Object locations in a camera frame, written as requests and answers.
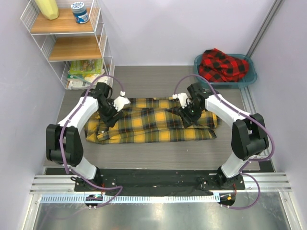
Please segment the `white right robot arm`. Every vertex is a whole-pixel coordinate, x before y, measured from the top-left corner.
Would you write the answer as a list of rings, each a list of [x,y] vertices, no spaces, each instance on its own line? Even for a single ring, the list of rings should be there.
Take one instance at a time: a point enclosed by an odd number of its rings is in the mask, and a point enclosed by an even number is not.
[[[237,108],[214,88],[206,90],[199,83],[194,83],[187,90],[188,93],[172,95],[173,99],[179,100],[178,114],[185,128],[196,124],[202,112],[206,111],[217,115],[232,129],[232,153],[216,172],[217,185],[228,189],[238,179],[244,166],[269,147],[264,118]]]

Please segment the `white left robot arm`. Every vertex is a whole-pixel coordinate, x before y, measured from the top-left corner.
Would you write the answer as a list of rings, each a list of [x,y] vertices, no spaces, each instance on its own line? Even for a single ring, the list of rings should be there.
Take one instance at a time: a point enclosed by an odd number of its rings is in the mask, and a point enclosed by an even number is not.
[[[80,132],[94,113],[106,127],[113,127],[123,117],[122,110],[130,101],[124,91],[116,99],[110,98],[112,92],[108,84],[99,82],[95,88],[82,92],[77,105],[63,120],[46,128],[46,158],[82,177],[91,191],[101,188],[102,177],[83,155]]]

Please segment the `yellow plaid long sleeve shirt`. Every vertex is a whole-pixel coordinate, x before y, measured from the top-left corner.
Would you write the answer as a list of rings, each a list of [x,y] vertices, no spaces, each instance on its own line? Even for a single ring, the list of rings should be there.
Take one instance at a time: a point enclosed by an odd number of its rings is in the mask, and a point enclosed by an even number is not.
[[[221,119],[203,111],[197,124],[184,128],[177,113],[179,101],[172,98],[131,98],[123,117],[108,127],[94,113],[84,126],[85,139],[97,144],[179,142],[215,139]]]

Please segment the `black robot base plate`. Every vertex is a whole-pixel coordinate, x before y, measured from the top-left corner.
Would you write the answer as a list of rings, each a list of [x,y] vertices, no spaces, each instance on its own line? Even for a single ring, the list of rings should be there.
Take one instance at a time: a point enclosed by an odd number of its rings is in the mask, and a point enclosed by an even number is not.
[[[214,191],[245,190],[243,177],[222,184],[216,171],[101,169],[101,187],[121,185],[121,196],[208,196]]]

